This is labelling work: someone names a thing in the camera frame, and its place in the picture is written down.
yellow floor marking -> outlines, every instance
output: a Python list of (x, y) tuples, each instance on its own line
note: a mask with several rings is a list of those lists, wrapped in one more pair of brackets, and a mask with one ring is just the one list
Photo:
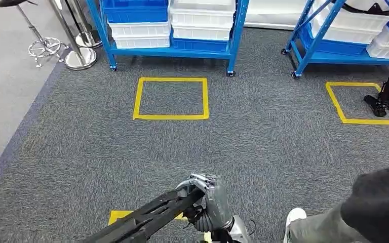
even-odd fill
[[(133, 212), (133, 211), (129, 211), (129, 210), (111, 210), (111, 213), (109, 214), (108, 225), (113, 224), (115, 221), (117, 221), (117, 219), (121, 219), (121, 218), (126, 217), (131, 212)], [(180, 214), (177, 217), (175, 217), (175, 219), (177, 219), (177, 220), (187, 220), (187, 218), (183, 217), (182, 214)], [(204, 234), (204, 240), (209, 242), (209, 243), (212, 242), (211, 241), (211, 233), (210, 232), (206, 232)]]
[[(142, 88), (144, 82), (201, 82), (202, 83), (202, 104), (203, 114), (196, 115), (140, 115), (139, 107), (141, 106)], [(132, 119), (146, 120), (202, 120), (209, 118), (208, 108), (208, 85), (204, 77), (140, 77), (138, 88), (136, 90), (135, 104), (133, 107)]]
[(352, 87), (374, 87), (381, 91), (381, 87), (376, 83), (356, 83), (356, 82), (326, 82), (326, 90), (329, 93), (330, 98), (332, 99), (333, 105), (336, 107), (338, 116), (344, 124), (368, 124), (368, 125), (389, 125), (389, 120), (379, 120), (379, 119), (348, 119), (343, 114), (342, 108), (339, 105), (339, 102), (332, 91), (332, 86), (352, 86)]

white wall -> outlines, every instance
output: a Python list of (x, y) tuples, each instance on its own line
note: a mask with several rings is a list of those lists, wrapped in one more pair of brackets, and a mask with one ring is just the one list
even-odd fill
[(250, 0), (245, 26), (293, 29), (305, 0)]

black jacket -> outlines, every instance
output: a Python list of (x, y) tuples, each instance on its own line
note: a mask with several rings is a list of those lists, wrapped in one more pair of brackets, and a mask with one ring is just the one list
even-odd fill
[(389, 243), (389, 168), (360, 175), (341, 215), (371, 243)]

black stool seat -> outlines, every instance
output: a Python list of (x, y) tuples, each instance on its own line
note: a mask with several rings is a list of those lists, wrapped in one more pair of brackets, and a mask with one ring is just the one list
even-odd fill
[(19, 5), (27, 0), (0, 0), (0, 8)]

black strap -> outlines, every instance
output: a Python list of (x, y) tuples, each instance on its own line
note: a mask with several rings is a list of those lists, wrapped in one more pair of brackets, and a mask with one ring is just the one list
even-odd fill
[(348, 12), (351, 13), (358, 13), (358, 14), (373, 14), (373, 15), (386, 15), (389, 16), (389, 10), (388, 11), (383, 11), (381, 9), (381, 6), (379, 6), (378, 3), (374, 3), (372, 7), (365, 11), (361, 9), (356, 9), (348, 4), (343, 4), (342, 6), (343, 9), (347, 10)]

